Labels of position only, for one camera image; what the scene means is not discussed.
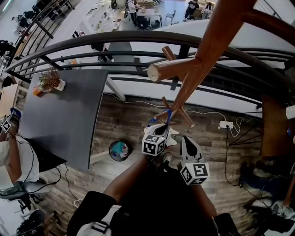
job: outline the wooden coat rack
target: wooden coat rack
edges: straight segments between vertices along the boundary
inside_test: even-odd
[[[295,28],[274,16],[253,9],[255,3],[256,0],[218,0],[194,58],[177,59],[166,46],[162,51],[168,61],[149,66],[147,74],[154,82],[175,76],[182,82],[171,108],[165,97],[162,98],[166,108],[172,110],[171,117],[179,112],[191,128],[194,126],[183,110],[183,105],[219,60],[244,22],[267,30],[295,46]],[[166,116],[167,112],[162,112],[155,118]]]

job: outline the power strip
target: power strip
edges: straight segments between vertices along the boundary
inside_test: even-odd
[[[234,127],[234,123],[233,122],[221,120],[219,122],[219,127],[218,128],[219,129],[220,128],[225,128],[225,129],[229,128],[229,129],[232,129],[233,127]]]

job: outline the flower vase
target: flower vase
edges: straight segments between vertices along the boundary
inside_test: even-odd
[[[65,81],[63,81],[62,79],[59,81],[59,84],[57,87],[55,87],[55,89],[59,90],[59,91],[63,91],[65,88]]]

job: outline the wooden floor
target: wooden floor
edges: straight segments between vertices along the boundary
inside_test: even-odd
[[[144,100],[149,103],[161,106],[157,100],[147,100],[143,98],[128,98],[127,101]],[[70,181],[70,189],[78,198],[82,199],[88,191],[102,192],[107,185],[120,173],[126,170],[141,155],[141,141],[143,129],[148,121],[163,108],[156,108],[144,103],[123,103],[110,95],[104,95],[100,106],[97,119],[95,135],[93,140],[92,154],[108,150],[109,145],[118,139],[124,138],[130,141],[134,147],[133,154],[124,162],[116,162],[110,157],[101,160],[93,165],[87,171],[80,171],[69,167],[67,177]],[[198,112],[211,112],[212,109],[204,109],[197,106],[185,106],[187,110]],[[227,120],[235,121],[236,116],[222,112]],[[231,214],[241,235],[253,235],[254,231],[246,231],[246,228],[252,222],[252,215],[243,209],[243,205],[254,199],[246,190],[239,187],[233,187],[227,183],[224,177],[225,153],[226,153],[226,130],[218,129],[220,120],[224,118],[220,114],[200,115],[189,112],[190,117],[196,126],[189,129],[187,124],[179,116],[173,118],[172,128],[179,131],[176,136],[178,144],[169,147],[168,150],[173,153],[173,165],[180,161],[179,141],[182,135],[192,137],[201,147],[205,159],[210,165],[210,179],[203,183],[203,188],[214,203],[218,213],[228,212]],[[241,133],[245,132],[253,121],[242,123]],[[229,133],[229,141],[235,138]],[[230,146],[228,149],[227,176],[228,179],[237,184],[239,178],[239,167],[243,161],[252,162],[259,158],[260,144],[251,144],[243,146]],[[65,165],[59,167],[62,178],[58,184],[52,186],[52,191],[44,195],[44,201],[38,204],[40,209],[50,213],[55,210],[58,212],[62,225],[56,227],[54,232],[57,235],[65,235],[66,227],[71,215],[76,208],[73,204],[74,197],[68,190],[68,183],[65,179]],[[48,182],[56,181],[59,177],[57,170],[47,171],[41,174]],[[259,191],[249,189],[253,194],[259,194]]]

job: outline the dark gray table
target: dark gray table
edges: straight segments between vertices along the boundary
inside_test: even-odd
[[[72,167],[88,169],[92,139],[107,70],[59,71],[63,91],[33,95],[29,87],[19,132]]]

